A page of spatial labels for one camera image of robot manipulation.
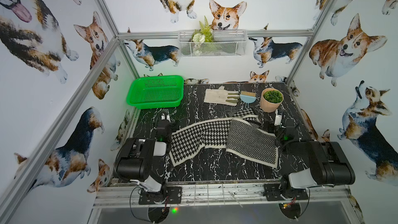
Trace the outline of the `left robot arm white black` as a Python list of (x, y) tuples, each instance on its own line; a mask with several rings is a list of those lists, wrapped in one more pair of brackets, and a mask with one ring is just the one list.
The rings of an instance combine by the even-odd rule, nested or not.
[(163, 157), (171, 150), (172, 122), (163, 110), (151, 138), (128, 138), (116, 157), (113, 176), (133, 182), (148, 194), (166, 195), (165, 179), (152, 170), (154, 157)]

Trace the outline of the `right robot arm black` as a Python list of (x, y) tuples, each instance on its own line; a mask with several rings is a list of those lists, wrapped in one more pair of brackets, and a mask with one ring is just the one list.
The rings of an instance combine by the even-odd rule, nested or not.
[(352, 185), (356, 181), (355, 172), (339, 143), (295, 138), (297, 125), (284, 113), (277, 113), (274, 123), (266, 127), (276, 135), (280, 154), (308, 159), (306, 169), (282, 177), (281, 190)]

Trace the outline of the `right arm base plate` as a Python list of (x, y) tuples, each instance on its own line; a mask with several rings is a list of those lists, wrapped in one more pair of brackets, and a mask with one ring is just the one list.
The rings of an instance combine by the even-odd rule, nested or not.
[(280, 184), (264, 184), (263, 196), (267, 201), (292, 201), (308, 200), (308, 194), (305, 189), (282, 188)]

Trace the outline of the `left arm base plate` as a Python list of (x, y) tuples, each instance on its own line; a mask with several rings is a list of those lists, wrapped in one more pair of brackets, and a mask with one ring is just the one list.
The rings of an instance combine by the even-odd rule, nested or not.
[(180, 204), (182, 198), (181, 187), (166, 187), (160, 192), (146, 192), (140, 193), (139, 205), (154, 205), (154, 204)]

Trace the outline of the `black white patterned knit scarf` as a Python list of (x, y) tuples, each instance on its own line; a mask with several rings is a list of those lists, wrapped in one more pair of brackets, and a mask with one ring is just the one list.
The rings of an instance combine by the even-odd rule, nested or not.
[(203, 148), (225, 149), (246, 160), (278, 167), (276, 136), (261, 129), (253, 110), (194, 123), (174, 132), (170, 151), (173, 166), (194, 158)]

